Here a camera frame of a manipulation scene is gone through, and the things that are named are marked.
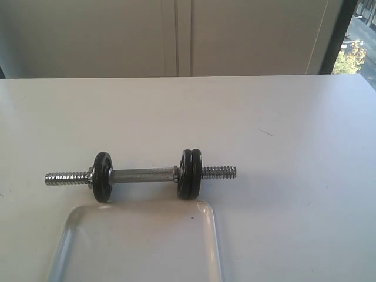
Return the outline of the dark window frame post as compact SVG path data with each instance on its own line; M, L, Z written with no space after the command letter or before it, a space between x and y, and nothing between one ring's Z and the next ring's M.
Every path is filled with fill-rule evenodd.
M319 75L329 75L332 73L345 33L349 27L357 5L358 1L356 0L342 1L324 59L320 66Z

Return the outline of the chrome collar nut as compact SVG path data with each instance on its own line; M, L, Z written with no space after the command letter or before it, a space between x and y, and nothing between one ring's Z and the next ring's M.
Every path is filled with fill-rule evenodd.
M86 173L86 184L89 189L93 189L93 173L94 173L94 168L91 166L88 168L88 171Z

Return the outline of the white rectangular tray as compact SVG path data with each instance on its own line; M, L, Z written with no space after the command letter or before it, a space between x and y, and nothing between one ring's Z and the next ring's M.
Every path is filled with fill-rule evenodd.
M49 281L222 281L212 207L139 201L73 209Z

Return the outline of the chrome threaded dumbbell bar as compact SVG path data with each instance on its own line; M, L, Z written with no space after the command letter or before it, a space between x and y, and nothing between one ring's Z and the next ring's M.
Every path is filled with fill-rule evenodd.
M112 169L109 172L109 180L111 184L143 182L178 183L179 170L177 166L153 169ZM87 185L86 173L87 171L47 173L45 175L45 184L48 186ZM202 167L202 179L234 179L236 177L237 170L234 166Z

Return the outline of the black weight plate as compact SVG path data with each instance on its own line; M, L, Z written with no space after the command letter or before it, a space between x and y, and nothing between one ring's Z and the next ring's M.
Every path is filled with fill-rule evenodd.
M202 179L202 153L199 149L192 150L192 183L189 199L193 200L199 196Z
M193 170L192 151L190 149L183 151L179 169L177 195L180 200L187 200L192 185Z
M92 190L99 203L106 203L112 192L109 172L112 170L112 159L108 152L100 152L93 163Z

